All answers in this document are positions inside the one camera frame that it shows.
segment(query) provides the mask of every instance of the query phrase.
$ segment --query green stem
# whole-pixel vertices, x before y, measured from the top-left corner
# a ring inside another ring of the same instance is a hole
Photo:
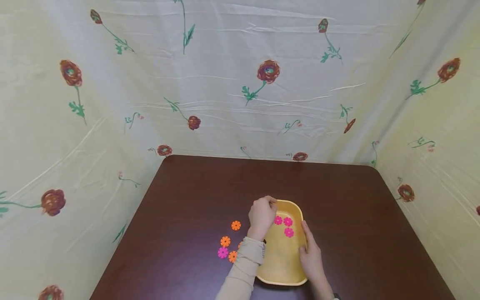
[[[375,142],[372,142],[372,148],[375,151],[375,163],[373,164],[373,167],[375,168],[377,166],[377,159],[378,159],[377,149],[375,149]]]
[[[134,113],[133,113],[132,123],[130,124],[130,127],[129,127],[128,129],[132,128],[133,121],[135,120],[135,114],[138,114],[138,115],[140,116],[140,114],[139,114],[138,112],[134,112]]]
[[[248,104],[248,102],[249,102],[250,100],[253,99],[254,96],[257,95],[258,92],[260,92],[261,89],[263,89],[263,87],[264,87],[266,84],[267,84],[267,81],[263,80],[262,86],[261,86],[258,90],[256,90],[255,92],[253,92],[253,93],[250,94],[250,96],[248,97],[248,98],[250,98],[250,99],[247,98],[247,104]]]
[[[290,128],[292,128],[293,125],[294,125],[297,121],[298,121],[298,123],[300,123],[300,120],[295,120],[295,122],[293,122],[292,125],[290,125],[290,127],[287,129],[287,131],[285,131],[283,134],[287,133],[287,132],[290,130]]]
[[[440,83],[440,81],[442,81],[442,80],[439,79],[439,80],[438,80],[437,82],[435,82],[434,84],[427,86],[427,87],[425,88],[425,90],[428,90],[428,89],[431,88],[432,86],[436,86],[437,84]]]
[[[183,55],[185,55],[185,47],[186,47],[186,36],[187,36],[187,24],[185,21],[185,5],[183,4],[183,0],[180,0],[181,7],[183,9]]]
[[[123,179],[123,178],[120,177],[120,176],[119,176],[119,179],[120,179],[120,180],[123,180],[123,181],[131,181],[131,182],[135,183],[135,187],[137,187],[137,185],[140,185],[138,182],[135,182],[135,181],[133,181],[133,180],[131,180],[131,179]]]
[[[83,108],[82,108],[82,103],[80,102],[80,90],[78,89],[78,87],[76,85],[74,85],[75,89],[77,90],[77,98],[78,98],[78,107],[82,110],[82,113],[83,113],[83,119],[84,119],[84,122],[85,122],[85,125],[87,124],[87,120],[85,120],[85,113],[83,111]]]
[[[21,206],[21,207],[25,207],[25,208],[40,208],[40,207],[42,207],[41,204],[39,204],[39,205],[34,205],[34,206],[25,206],[25,205],[18,204],[18,203],[15,203],[15,202],[10,202],[10,201],[0,201],[0,204],[2,204],[2,205],[5,205],[5,204],[13,204],[13,205],[17,205],[17,206]]]
[[[330,45],[330,47],[332,47],[332,48],[333,48],[333,50],[334,50],[334,53],[335,53],[336,55],[338,55],[338,58],[340,59],[340,62],[341,62],[341,63],[342,63],[342,65],[343,65],[342,56],[341,56],[341,55],[340,55],[340,53],[339,53],[339,51],[340,51],[340,50],[337,50],[337,49],[335,49],[335,47],[333,46],[333,44],[332,44],[332,43],[330,42],[330,40],[328,39],[328,37],[327,37],[327,33],[326,33],[326,32],[324,32],[324,34],[325,34],[325,38],[327,39],[328,45]]]
[[[252,158],[250,157],[250,155],[248,155],[248,154],[243,150],[243,147],[240,147],[240,150],[241,150],[243,153],[245,153],[245,155],[248,156],[249,159],[252,159]]]
[[[397,45],[397,47],[395,48],[395,50],[393,50],[393,53],[390,55],[390,57],[389,57],[388,59],[390,59],[390,58],[393,56],[393,54],[395,53],[395,51],[397,51],[397,50],[400,48],[400,46],[402,46],[403,43],[407,40],[407,37],[408,37],[408,36],[410,35],[410,33],[411,33],[412,26],[413,26],[413,24],[415,23],[415,21],[418,19],[418,17],[420,16],[420,13],[421,13],[421,11],[423,10],[423,7],[424,7],[424,6],[425,6],[425,2],[422,3],[422,5],[421,5],[421,7],[420,7],[420,10],[419,10],[419,12],[417,13],[417,16],[415,17],[415,19],[413,20],[413,22],[410,24],[410,27],[408,28],[407,33],[405,33],[405,35],[403,36],[402,40],[401,40],[400,43]]]
[[[182,116],[185,120],[188,121],[188,119],[183,115],[182,111],[180,110],[180,108],[178,107],[178,105],[177,105],[176,103],[171,102],[170,100],[168,100],[168,99],[165,98],[165,97],[163,97],[163,98],[168,102],[168,104],[170,104],[170,106],[171,106],[172,108],[176,108],[176,109],[179,111],[179,113],[181,114],[181,116]]]
[[[434,142],[434,141],[429,141],[429,142],[426,142],[426,143],[420,144],[420,145],[418,145],[418,146],[415,146],[415,147],[412,147],[412,148],[418,148],[418,147],[422,147],[423,145],[430,144],[430,143],[432,143],[432,144],[435,146],[435,142]]]
[[[435,82],[434,84],[429,85],[429,86],[427,86],[427,87],[424,87],[424,88],[423,88],[423,92],[425,92],[426,90],[428,90],[428,89],[431,88],[432,86],[436,86],[436,85],[439,84],[441,81],[442,81],[441,79],[438,79],[438,81]],[[421,94],[421,93],[419,93],[418,91],[412,93],[410,96],[408,96],[408,97],[405,99],[405,101],[408,100],[408,99],[409,99],[410,97],[412,97],[413,95],[418,95],[418,94]]]
[[[102,26],[108,31],[110,32],[111,35],[113,35],[114,38],[116,38],[118,41],[120,41],[120,43],[123,45],[123,46],[126,46],[128,50],[130,50],[131,52],[135,53],[136,56],[138,56],[137,52],[135,52],[132,47],[128,46],[121,38],[119,38],[118,36],[114,35],[113,32],[110,31],[110,29],[108,29],[105,24],[102,23]]]
[[[347,122],[347,125],[348,125],[348,110],[343,107],[343,105],[340,104],[340,106],[342,107],[342,110],[345,112],[345,121]]]

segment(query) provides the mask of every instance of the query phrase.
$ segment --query left hand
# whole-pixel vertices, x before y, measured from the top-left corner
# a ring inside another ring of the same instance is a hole
[[[265,196],[253,202],[248,218],[250,219],[250,229],[247,237],[264,241],[265,235],[273,224],[276,215],[276,199]]]

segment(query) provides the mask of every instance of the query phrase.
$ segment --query pink flower piece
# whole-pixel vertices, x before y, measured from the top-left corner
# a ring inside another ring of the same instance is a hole
[[[282,217],[276,216],[274,223],[277,225],[282,225]]]
[[[284,223],[286,226],[290,227],[290,226],[292,226],[292,224],[293,224],[293,220],[290,219],[289,217],[286,217],[286,218],[283,219],[283,223]]]
[[[293,237],[294,232],[293,232],[293,229],[292,229],[292,228],[287,227],[287,228],[285,228],[285,230],[284,230],[283,232],[285,233],[285,235],[286,235],[288,238]]]
[[[224,259],[228,256],[228,249],[225,247],[222,247],[218,249],[217,254],[218,254],[218,257],[220,257],[221,259]]]

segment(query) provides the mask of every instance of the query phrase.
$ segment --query cream fabric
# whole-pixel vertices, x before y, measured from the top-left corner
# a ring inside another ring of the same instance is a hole
[[[396,198],[400,176],[447,284],[480,298],[479,4],[417,1],[3,1],[0,299],[88,299],[170,154],[369,164]]]

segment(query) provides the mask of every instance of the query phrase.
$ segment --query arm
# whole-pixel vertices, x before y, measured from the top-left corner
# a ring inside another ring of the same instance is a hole
[[[253,202],[248,219],[250,228],[243,239],[237,259],[216,300],[249,300],[258,266],[263,264],[265,244],[262,242],[276,215],[276,199],[265,196]]]
[[[215,300],[248,300],[258,267],[264,262],[265,244],[248,237],[243,239],[237,259]]]
[[[307,245],[301,246],[299,249],[300,262],[307,279],[312,285],[315,300],[336,300],[337,298],[335,298],[332,288],[325,276],[322,263],[322,251],[315,242],[307,222],[303,221],[301,226],[307,237]]]

